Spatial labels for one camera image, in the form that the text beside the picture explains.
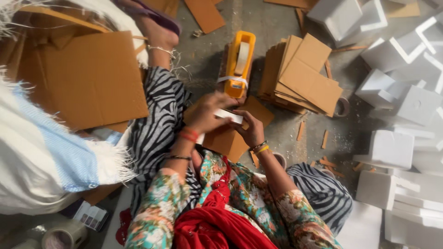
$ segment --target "packing tape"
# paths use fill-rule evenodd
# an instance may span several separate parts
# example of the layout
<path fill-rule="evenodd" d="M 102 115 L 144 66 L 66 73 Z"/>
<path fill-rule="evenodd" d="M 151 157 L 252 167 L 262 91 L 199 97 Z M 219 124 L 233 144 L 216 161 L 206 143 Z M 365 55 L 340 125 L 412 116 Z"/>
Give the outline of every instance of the packing tape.
<path fill-rule="evenodd" d="M 338 113 L 337 111 L 334 112 L 334 117 L 346 117 L 349 114 L 349 101 L 343 97 L 338 99 L 338 102 L 341 102 L 343 105 L 343 110 Z"/>
<path fill-rule="evenodd" d="M 240 78 L 240 77 L 236 77 L 236 76 L 225 76 L 225 77 L 218 78 L 216 81 L 216 84 L 220 83 L 222 81 L 225 81 L 225 80 L 240 81 L 240 82 L 244 82 L 246 84 L 246 88 L 248 88 L 248 86 L 249 86 L 248 82 L 244 78 Z"/>
<path fill-rule="evenodd" d="M 240 42 L 240 50 L 238 51 L 237 64 L 234 73 L 242 75 L 245 71 L 249 56 L 249 43 Z"/>

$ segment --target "person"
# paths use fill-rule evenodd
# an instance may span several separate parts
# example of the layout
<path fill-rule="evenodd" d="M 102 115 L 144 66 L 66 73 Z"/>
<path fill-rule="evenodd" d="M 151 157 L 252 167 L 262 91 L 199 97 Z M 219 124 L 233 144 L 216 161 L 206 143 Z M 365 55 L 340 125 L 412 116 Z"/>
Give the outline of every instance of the person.
<path fill-rule="evenodd" d="M 132 0 L 120 6 L 144 8 Z M 237 102 L 208 94 L 191 122 L 183 123 L 190 93 L 170 72 L 178 36 L 147 15 L 132 15 L 148 38 L 144 88 L 150 115 L 137 119 L 129 138 L 134 167 L 133 221 L 126 248 L 331 248 L 352 210 L 347 189 L 333 176 L 306 163 L 285 171 L 265 141 L 262 123 L 234 111 L 245 130 L 218 108 Z M 264 168 L 266 181 L 240 163 L 208 150 L 197 151 L 197 136 L 222 125 L 237 130 Z"/>

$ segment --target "concrete floor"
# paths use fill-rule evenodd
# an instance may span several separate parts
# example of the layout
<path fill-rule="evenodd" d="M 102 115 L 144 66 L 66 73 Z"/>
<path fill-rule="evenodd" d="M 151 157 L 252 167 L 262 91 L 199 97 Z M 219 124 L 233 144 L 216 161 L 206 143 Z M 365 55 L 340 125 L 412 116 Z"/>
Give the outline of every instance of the concrete floor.
<path fill-rule="evenodd" d="M 421 17 L 389 19 L 389 26 L 382 31 L 380 36 L 390 38 L 405 34 L 435 12 L 422 0 L 419 0 L 419 4 L 422 11 Z M 192 37 L 193 31 L 200 28 L 184 2 L 180 2 L 177 17 L 182 23 L 183 33 L 176 49 L 181 52 L 179 66 L 186 67 L 192 77 L 190 79 L 188 73 L 182 69 L 177 69 L 176 73 L 188 89 L 194 93 L 193 101 L 205 93 L 213 92 L 224 45 L 231 41 L 238 30 L 252 32 L 257 37 L 250 80 L 251 95 L 253 96 L 256 95 L 260 84 L 267 49 L 278 43 L 281 38 L 286 38 L 289 35 L 300 36 L 294 8 L 264 3 L 262 0 L 224 0 L 217 5 L 217 8 L 225 19 L 226 25 L 210 34 L 194 38 Z M 320 26 L 310 21 L 306 22 L 306 26 L 309 33 L 330 47 L 334 47 L 329 35 Z M 368 45 L 375 38 L 377 37 L 363 41 L 361 45 Z M 262 102 L 275 114 L 274 121 L 265 129 L 265 136 L 269 140 L 271 149 L 287 157 L 288 165 L 303 161 L 310 163 L 326 156 L 338 165 L 337 171 L 345 175 L 345 178 L 339 178 L 339 181 L 349 189 L 353 196 L 355 196 L 359 173 L 352 170 L 352 167 L 357 164 L 352 161 L 352 155 L 366 153 L 371 131 L 383 126 L 381 121 L 367 117 L 372 107 L 353 95 L 368 73 L 363 65 L 363 60 L 359 57 L 360 53 L 361 51 L 339 52 L 333 53 L 329 57 L 333 78 L 344 89 L 343 96 L 348 98 L 351 105 L 347 117 L 328 118 L 312 113 L 299 115 Z M 306 121 L 307 128 L 303 139 L 297 142 L 295 138 L 301 121 Z M 329 130 L 329 139 L 326 149 L 322 150 L 320 146 L 325 129 Z M 247 153 L 241 157 L 240 162 L 255 170 Z M 119 192 L 115 192 L 103 200 L 100 205 L 113 212 L 118 194 Z M 26 227 L 29 228 L 47 220 L 57 219 L 59 219 L 58 214 L 36 217 L 0 215 L 0 221 L 8 223 L 18 221 L 27 224 Z M 100 248 L 106 230 L 107 227 L 100 233 L 90 230 L 90 239 L 82 248 Z M 5 242 L 5 237 L 0 236 L 0 249 L 10 248 L 3 242 Z M 401 247 L 382 239 L 380 248 Z"/>

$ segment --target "hand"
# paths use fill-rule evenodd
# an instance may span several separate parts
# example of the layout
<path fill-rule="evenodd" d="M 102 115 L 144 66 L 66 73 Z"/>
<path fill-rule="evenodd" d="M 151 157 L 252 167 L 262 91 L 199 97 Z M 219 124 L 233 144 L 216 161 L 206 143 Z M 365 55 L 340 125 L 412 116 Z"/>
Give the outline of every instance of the hand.
<path fill-rule="evenodd" d="M 223 109 L 236 104 L 236 101 L 225 93 L 207 94 L 203 101 L 192 113 L 192 121 L 189 128 L 198 134 L 210 132 L 222 125 L 231 122 L 230 117 L 217 118 L 214 113 L 217 109 Z"/>
<path fill-rule="evenodd" d="M 263 143 L 263 123 L 254 118 L 254 116 L 247 111 L 234 110 L 233 112 L 237 115 L 243 116 L 244 120 L 249 125 L 249 127 L 245 130 L 241 125 L 231 124 L 231 126 L 243 137 L 245 143 L 251 148 Z"/>

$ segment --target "bracelet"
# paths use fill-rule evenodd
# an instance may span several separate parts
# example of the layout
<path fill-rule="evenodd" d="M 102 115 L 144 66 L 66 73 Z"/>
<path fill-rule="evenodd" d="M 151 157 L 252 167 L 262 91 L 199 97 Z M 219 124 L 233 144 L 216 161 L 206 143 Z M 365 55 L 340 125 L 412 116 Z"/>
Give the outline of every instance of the bracelet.
<path fill-rule="evenodd" d="M 166 156 L 165 159 L 184 159 L 184 160 L 188 160 L 188 161 L 192 160 L 192 158 L 190 156 L 172 156 L 172 155 Z"/>
<path fill-rule="evenodd" d="M 179 133 L 179 136 L 181 136 L 182 138 L 187 139 L 187 140 L 189 140 L 191 142 L 194 142 L 194 143 L 197 142 L 197 137 L 194 137 L 191 134 L 188 134 L 186 132 L 181 131 Z"/>
<path fill-rule="evenodd" d="M 195 130 L 193 130 L 187 126 L 185 126 L 182 131 L 194 136 L 195 140 L 197 140 L 199 137 L 199 134 Z"/>
<path fill-rule="evenodd" d="M 265 147 L 263 147 L 263 149 L 259 150 L 258 152 L 254 152 L 254 154 L 258 155 L 258 154 L 260 154 L 261 152 L 263 152 L 263 151 L 265 151 L 267 149 L 269 149 L 269 145 L 266 145 Z"/>
<path fill-rule="evenodd" d="M 255 147 L 249 148 L 249 151 L 253 151 L 253 150 L 255 150 L 255 149 L 258 149 L 258 148 L 262 147 L 263 145 L 265 145 L 265 144 L 267 144 L 267 143 L 268 143 L 268 141 L 265 140 L 263 143 L 261 143 L 261 144 L 255 146 Z"/>

